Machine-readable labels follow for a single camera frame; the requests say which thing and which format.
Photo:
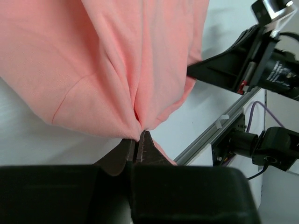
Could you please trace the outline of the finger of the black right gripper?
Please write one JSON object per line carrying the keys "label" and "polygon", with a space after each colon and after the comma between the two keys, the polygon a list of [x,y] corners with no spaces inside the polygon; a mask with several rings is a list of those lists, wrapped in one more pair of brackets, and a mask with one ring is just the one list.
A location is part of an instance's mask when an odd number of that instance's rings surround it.
{"label": "finger of the black right gripper", "polygon": [[244,63],[244,54],[227,51],[187,67],[187,76],[235,91]]}

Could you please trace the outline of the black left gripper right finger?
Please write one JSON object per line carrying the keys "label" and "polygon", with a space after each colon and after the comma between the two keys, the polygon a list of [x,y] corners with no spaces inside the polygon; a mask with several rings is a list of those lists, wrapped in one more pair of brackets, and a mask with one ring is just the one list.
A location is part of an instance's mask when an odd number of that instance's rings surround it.
{"label": "black left gripper right finger", "polygon": [[149,131],[143,131],[135,145],[135,164],[176,165],[152,139]]}

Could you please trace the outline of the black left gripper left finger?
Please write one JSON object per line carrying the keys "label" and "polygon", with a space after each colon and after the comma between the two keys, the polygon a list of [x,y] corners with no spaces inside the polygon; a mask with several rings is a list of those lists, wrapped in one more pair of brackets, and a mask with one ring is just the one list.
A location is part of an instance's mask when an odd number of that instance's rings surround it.
{"label": "black left gripper left finger", "polygon": [[120,175],[127,162],[132,162],[136,141],[122,139],[121,142],[94,165],[100,167],[108,175]]}

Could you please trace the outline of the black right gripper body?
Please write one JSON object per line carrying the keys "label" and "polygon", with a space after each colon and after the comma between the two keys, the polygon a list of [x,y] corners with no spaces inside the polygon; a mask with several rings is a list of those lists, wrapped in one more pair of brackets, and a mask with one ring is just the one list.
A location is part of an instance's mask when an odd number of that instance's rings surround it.
{"label": "black right gripper body", "polygon": [[237,62],[241,69],[233,72],[233,83],[226,89],[243,94],[261,87],[298,100],[299,61],[294,53],[276,48],[282,36],[299,39],[296,33],[281,31],[296,14],[296,6],[291,0],[257,0],[251,8],[258,24],[244,31],[233,47],[243,49],[246,56]]}

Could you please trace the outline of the pink t shirt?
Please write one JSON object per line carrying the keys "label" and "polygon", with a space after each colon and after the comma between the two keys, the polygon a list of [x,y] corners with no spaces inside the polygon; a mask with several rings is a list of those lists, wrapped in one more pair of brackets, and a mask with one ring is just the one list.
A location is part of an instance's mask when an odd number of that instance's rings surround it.
{"label": "pink t shirt", "polygon": [[207,0],[3,0],[1,165],[93,164],[195,85]]}

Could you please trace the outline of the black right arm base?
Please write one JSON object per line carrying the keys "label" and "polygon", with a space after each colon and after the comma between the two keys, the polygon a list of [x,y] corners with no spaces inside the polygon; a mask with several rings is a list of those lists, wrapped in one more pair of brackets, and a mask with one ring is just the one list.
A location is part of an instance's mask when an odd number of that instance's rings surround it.
{"label": "black right arm base", "polygon": [[214,166],[225,166],[234,155],[252,160],[254,165],[274,166],[287,171],[299,158],[299,134],[283,127],[270,127],[260,135],[245,132],[241,114],[212,143]]}

